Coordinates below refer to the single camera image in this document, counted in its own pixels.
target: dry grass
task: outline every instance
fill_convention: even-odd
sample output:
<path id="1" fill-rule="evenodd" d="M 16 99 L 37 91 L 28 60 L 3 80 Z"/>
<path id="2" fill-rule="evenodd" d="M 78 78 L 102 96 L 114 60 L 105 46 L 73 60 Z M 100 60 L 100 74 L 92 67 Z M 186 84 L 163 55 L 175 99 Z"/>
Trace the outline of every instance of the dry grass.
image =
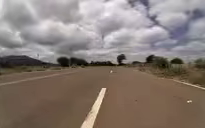
<path id="1" fill-rule="evenodd" d="M 13 74 L 13 73 L 22 73 L 22 72 L 34 72 L 34 71 L 46 71 L 46 70 L 61 70 L 62 67 L 42 67 L 42 66 L 20 66 L 14 68 L 2 68 L 1 73 L 4 74 Z"/>
<path id="2" fill-rule="evenodd" d="M 140 67 L 139 70 L 159 77 L 178 79 L 205 86 L 205 69 L 196 69 L 189 66 L 172 66 L 168 69 L 159 69 L 152 66 L 145 66 Z"/>

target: road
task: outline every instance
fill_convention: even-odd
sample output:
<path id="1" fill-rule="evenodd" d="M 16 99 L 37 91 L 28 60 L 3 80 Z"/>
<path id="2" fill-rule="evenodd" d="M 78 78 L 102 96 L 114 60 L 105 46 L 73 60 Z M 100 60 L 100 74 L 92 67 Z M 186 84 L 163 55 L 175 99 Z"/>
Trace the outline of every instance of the road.
<path id="1" fill-rule="evenodd" d="M 0 77 L 0 128 L 92 127 L 205 128 L 205 90 L 121 67 Z"/>

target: cloud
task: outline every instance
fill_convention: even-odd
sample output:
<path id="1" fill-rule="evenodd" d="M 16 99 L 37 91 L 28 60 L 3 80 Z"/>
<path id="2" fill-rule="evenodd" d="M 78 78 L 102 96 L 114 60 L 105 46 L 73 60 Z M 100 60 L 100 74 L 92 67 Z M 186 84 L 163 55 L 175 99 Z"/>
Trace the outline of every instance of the cloud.
<path id="1" fill-rule="evenodd" d="M 0 0 L 0 54 L 205 55 L 203 0 Z"/>

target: cloudy sky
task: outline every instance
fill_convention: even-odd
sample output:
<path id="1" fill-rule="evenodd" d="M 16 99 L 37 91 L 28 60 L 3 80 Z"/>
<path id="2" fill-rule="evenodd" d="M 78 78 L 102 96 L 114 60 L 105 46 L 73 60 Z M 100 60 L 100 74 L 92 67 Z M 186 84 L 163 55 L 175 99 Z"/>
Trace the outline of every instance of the cloudy sky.
<path id="1" fill-rule="evenodd" d="M 0 0 L 0 55 L 205 57 L 205 0 Z"/>

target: white lane marking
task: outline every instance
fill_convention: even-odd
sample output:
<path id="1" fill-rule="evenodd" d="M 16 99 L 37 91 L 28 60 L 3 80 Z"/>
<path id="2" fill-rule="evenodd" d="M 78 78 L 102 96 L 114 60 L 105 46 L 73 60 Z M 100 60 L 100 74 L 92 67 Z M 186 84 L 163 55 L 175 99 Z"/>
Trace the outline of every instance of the white lane marking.
<path id="1" fill-rule="evenodd" d="M 93 128 L 94 122 L 96 120 L 97 114 L 100 110 L 100 106 L 103 102 L 104 95 L 106 93 L 106 88 L 102 88 L 100 94 L 97 97 L 91 111 L 88 113 L 85 121 L 83 122 L 81 128 Z"/>
<path id="2" fill-rule="evenodd" d="M 10 84 L 18 84 L 18 83 L 22 83 L 22 82 L 39 80 L 39 79 L 45 79 L 45 78 L 61 76 L 61 75 L 68 75 L 68 74 L 73 74 L 73 73 L 76 73 L 76 72 L 78 72 L 78 71 L 68 72 L 68 73 L 61 73 L 61 74 L 52 74 L 52 75 L 48 75 L 48 76 L 40 76 L 40 77 L 34 77 L 34 78 L 27 78 L 27 79 L 23 79 L 23 80 L 17 80 L 17 81 L 12 81 L 12 82 L 0 83 L 0 86 L 10 85 Z"/>
<path id="3" fill-rule="evenodd" d="M 185 82 L 182 82 L 182 81 L 178 81 L 178 80 L 173 80 L 177 83 L 181 83 L 181 84 L 185 84 L 185 85 L 188 85 L 188 86 L 192 86 L 192 87 L 195 87 L 195 88 L 199 88 L 199 89 L 202 89 L 202 90 L 205 90 L 204 87 L 200 87 L 200 86 L 197 86 L 197 85 L 194 85 L 194 84 L 190 84 L 190 83 L 185 83 Z"/>

